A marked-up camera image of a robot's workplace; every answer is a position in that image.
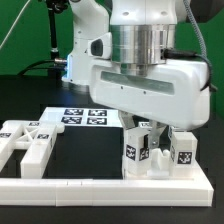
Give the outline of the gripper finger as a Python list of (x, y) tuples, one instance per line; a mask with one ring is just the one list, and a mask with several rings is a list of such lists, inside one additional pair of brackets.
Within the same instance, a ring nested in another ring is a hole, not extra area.
[(132, 114), (124, 111), (119, 111), (118, 117), (124, 130), (129, 130), (135, 127)]
[(155, 149), (159, 147), (160, 136), (166, 128), (166, 125), (157, 121), (150, 120), (150, 131), (148, 134), (148, 147)]

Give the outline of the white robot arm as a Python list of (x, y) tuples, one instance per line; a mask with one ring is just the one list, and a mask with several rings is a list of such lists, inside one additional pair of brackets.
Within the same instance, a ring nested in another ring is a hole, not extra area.
[(123, 127), (132, 117), (151, 121), (148, 147), (159, 145), (159, 128), (192, 130), (209, 119), (212, 65), (207, 55), (174, 48), (175, 28), (194, 21), (189, 0), (112, 0), (110, 31), (96, 39), (90, 94), (120, 111)]

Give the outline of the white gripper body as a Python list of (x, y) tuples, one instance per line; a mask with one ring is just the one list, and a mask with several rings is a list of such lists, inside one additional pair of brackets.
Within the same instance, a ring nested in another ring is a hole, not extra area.
[(95, 60), (90, 67), (90, 96), (98, 104), (192, 130), (209, 119), (207, 79), (204, 62), (168, 60), (149, 66), (142, 77), (122, 73), (116, 63)]

